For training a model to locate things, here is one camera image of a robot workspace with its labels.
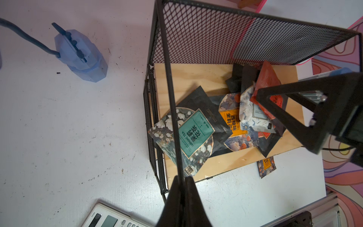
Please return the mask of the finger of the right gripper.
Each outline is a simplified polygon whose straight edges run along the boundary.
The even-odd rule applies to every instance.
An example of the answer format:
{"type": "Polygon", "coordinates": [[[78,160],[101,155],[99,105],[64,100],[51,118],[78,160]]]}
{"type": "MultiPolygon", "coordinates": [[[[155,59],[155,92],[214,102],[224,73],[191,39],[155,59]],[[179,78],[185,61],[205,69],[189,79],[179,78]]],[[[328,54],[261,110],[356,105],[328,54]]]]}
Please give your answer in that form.
{"type": "Polygon", "coordinates": [[[286,129],[310,152],[319,153],[342,115],[347,100],[358,85],[363,86],[363,74],[352,72],[331,77],[331,81],[324,83],[324,95],[321,102],[315,104],[301,94],[309,90],[309,82],[295,82],[269,88],[259,89],[256,99],[274,115],[286,129]],[[303,107],[304,120],[297,120],[292,111],[283,110],[274,104],[271,96],[286,95],[290,101],[295,101],[303,107]]]}

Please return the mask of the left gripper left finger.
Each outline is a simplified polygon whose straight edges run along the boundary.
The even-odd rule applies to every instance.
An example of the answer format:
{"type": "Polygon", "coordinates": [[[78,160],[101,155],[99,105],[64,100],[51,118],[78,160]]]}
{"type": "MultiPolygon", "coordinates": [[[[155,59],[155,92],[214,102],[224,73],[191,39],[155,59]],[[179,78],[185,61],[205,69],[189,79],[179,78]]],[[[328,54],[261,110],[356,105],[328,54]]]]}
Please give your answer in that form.
{"type": "Polygon", "coordinates": [[[181,227],[184,215],[184,187],[175,177],[156,227],[181,227]]]}

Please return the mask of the white label tea bag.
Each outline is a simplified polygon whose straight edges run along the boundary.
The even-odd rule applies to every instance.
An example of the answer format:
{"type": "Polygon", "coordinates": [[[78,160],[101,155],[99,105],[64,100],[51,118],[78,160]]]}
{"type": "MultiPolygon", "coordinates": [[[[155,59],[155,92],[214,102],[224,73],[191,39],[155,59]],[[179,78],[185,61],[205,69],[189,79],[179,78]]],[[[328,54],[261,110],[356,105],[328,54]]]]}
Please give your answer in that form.
{"type": "Polygon", "coordinates": [[[275,126],[260,107],[250,101],[254,86],[247,88],[240,96],[239,120],[241,126],[249,126],[254,131],[276,133],[275,126]]]}

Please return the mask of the orange label tea bag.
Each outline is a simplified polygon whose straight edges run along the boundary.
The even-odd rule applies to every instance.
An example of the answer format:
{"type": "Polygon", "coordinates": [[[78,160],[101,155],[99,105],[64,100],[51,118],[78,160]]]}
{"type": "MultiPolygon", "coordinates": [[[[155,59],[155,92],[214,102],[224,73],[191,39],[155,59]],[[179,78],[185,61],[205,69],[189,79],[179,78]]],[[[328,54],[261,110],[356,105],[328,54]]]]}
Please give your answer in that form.
{"type": "Polygon", "coordinates": [[[210,100],[218,107],[219,113],[232,131],[232,135],[223,145],[218,146],[217,150],[213,152],[213,156],[241,151],[259,145],[258,133],[248,125],[240,125],[240,95],[240,93],[230,93],[210,97],[210,100]]]}

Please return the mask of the small orange tea bag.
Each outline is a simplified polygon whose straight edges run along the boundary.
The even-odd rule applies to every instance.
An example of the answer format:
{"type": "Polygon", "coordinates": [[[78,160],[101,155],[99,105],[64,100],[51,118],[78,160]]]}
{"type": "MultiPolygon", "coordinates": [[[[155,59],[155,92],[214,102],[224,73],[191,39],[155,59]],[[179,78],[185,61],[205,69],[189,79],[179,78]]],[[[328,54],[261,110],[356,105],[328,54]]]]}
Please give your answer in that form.
{"type": "Polygon", "coordinates": [[[257,165],[258,165],[260,178],[264,178],[265,176],[269,175],[270,173],[272,173],[273,171],[275,171],[277,169],[275,161],[274,161],[274,157],[262,159],[257,162],[257,165]]]}

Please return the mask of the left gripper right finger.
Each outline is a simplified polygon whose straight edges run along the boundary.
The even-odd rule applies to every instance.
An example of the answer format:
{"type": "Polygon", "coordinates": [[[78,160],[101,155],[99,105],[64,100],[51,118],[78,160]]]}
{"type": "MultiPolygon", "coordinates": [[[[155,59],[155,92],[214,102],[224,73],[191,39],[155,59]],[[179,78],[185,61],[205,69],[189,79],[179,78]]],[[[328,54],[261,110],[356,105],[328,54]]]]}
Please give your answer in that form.
{"type": "Polygon", "coordinates": [[[211,223],[205,213],[195,181],[192,177],[185,178],[185,227],[211,227],[211,223]]]}

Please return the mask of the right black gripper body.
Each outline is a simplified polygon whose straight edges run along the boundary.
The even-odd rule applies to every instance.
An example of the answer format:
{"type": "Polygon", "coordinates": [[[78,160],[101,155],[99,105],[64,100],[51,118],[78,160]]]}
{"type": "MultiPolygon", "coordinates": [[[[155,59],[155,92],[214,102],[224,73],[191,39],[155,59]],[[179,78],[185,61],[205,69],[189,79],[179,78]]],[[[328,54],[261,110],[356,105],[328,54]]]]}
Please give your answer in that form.
{"type": "Polygon", "coordinates": [[[334,129],[336,140],[355,148],[350,162],[363,166],[363,86],[355,87],[334,129]]]}

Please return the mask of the red tea bag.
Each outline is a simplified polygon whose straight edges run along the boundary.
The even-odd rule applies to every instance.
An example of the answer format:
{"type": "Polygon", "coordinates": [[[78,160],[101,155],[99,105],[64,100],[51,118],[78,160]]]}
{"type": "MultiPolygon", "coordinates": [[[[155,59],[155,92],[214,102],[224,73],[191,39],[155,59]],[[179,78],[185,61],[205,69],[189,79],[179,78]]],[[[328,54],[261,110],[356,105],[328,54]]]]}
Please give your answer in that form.
{"type": "MultiPolygon", "coordinates": [[[[262,112],[270,119],[274,120],[275,116],[272,115],[266,108],[264,108],[256,99],[257,93],[259,89],[262,88],[268,88],[268,87],[274,87],[281,85],[280,80],[278,79],[273,67],[268,61],[264,61],[262,64],[262,68],[260,70],[259,76],[257,78],[255,89],[253,92],[252,97],[250,98],[250,101],[257,105],[262,112]]],[[[286,109],[288,97],[286,95],[276,95],[271,96],[270,100],[279,106],[281,109],[286,109]]]]}

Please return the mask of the green label tea bag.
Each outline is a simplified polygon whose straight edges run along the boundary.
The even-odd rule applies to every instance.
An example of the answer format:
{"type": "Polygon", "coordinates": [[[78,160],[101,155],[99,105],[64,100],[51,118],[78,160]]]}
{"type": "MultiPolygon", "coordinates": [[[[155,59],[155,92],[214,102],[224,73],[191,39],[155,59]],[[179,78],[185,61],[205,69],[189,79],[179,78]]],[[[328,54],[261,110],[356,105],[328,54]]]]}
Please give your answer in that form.
{"type": "Polygon", "coordinates": [[[184,176],[194,176],[233,134],[202,87],[176,107],[184,176]]]}

